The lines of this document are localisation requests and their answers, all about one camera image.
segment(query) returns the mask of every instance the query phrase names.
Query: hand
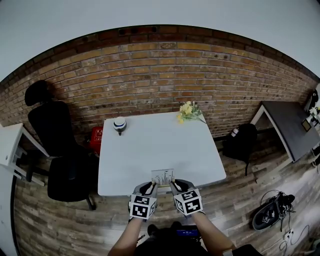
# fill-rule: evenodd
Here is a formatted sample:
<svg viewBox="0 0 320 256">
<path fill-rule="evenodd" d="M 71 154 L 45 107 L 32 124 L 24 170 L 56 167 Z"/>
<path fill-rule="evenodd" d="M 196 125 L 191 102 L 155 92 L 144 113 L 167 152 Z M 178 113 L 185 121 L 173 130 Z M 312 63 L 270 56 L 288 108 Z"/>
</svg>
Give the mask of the hand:
<svg viewBox="0 0 320 256">
<path fill-rule="evenodd" d="M 176 208 L 182 212 L 186 218 L 197 212 L 204 214 L 199 189 L 195 188 L 191 182 L 183 179 L 175 179 L 170 183 L 170 187 Z"/>
<path fill-rule="evenodd" d="M 147 221 L 150 218 L 156 210 L 157 192 L 158 185 L 152 182 L 142 183 L 134 188 L 131 200 L 128 203 L 130 220 L 140 218 Z"/>
</svg>

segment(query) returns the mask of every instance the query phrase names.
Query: dark desk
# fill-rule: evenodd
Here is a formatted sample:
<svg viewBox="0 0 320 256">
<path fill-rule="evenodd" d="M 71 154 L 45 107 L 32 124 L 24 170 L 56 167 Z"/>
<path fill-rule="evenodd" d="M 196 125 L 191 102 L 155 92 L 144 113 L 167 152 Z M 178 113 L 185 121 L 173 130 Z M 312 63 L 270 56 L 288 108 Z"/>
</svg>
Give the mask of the dark desk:
<svg viewBox="0 0 320 256">
<path fill-rule="evenodd" d="M 312 124 L 309 131 L 303 128 L 302 122 L 308 115 L 298 102 L 262 101 L 251 124 L 255 125 L 263 113 L 266 113 L 278 133 L 289 159 L 266 176 L 257 179 L 257 183 L 264 181 L 271 173 L 280 171 L 289 163 L 299 160 L 320 142 L 320 136 Z"/>
</svg>

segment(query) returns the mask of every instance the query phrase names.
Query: red object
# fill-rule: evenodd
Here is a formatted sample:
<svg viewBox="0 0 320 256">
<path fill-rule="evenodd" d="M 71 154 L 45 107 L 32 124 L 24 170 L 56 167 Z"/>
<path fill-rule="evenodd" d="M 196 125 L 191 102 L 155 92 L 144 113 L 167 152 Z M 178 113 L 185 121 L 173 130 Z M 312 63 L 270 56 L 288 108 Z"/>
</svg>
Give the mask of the red object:
<svg viewBox="0 0 320 256">
<path fill-rule="evenodd" d="M 90 140 L 90 148 L 100 156 L 103 126 L 93 127 Z"/>
</svg>

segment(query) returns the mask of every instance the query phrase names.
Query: dark tabletop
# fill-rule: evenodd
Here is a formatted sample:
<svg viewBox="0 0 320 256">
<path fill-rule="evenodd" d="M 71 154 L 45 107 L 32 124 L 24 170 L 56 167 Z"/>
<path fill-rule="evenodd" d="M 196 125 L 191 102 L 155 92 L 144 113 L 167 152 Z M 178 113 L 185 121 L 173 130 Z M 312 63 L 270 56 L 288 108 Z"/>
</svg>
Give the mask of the dark tabletop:
<svg viewBox="0 0 320 256">
<path fill-rule="evenodd" d="M 302 126 L 308 115 L 298 102 L 262 101 L 262 105 L 280 131 L 294 162 L 320 142 L 312 124 L 309 131 Z"/>
</svg>

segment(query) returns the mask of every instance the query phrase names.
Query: black backpack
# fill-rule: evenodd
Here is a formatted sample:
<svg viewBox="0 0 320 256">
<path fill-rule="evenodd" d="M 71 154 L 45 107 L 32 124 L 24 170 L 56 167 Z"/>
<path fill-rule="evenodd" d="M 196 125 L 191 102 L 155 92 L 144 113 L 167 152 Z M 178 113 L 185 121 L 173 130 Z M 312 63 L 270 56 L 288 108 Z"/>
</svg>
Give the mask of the black backpack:
<svg viewBox="0 0 320 256">
<path fill-rule="evenodd" d="M 246 163 L 245 176 L 249 165 L 249 157 L 257 140 L 257 128 L 251 123 L 239 126 L 239 132 L 233 137 L 229 135 L 223 142 L 223 155 Z"/>
</svg>

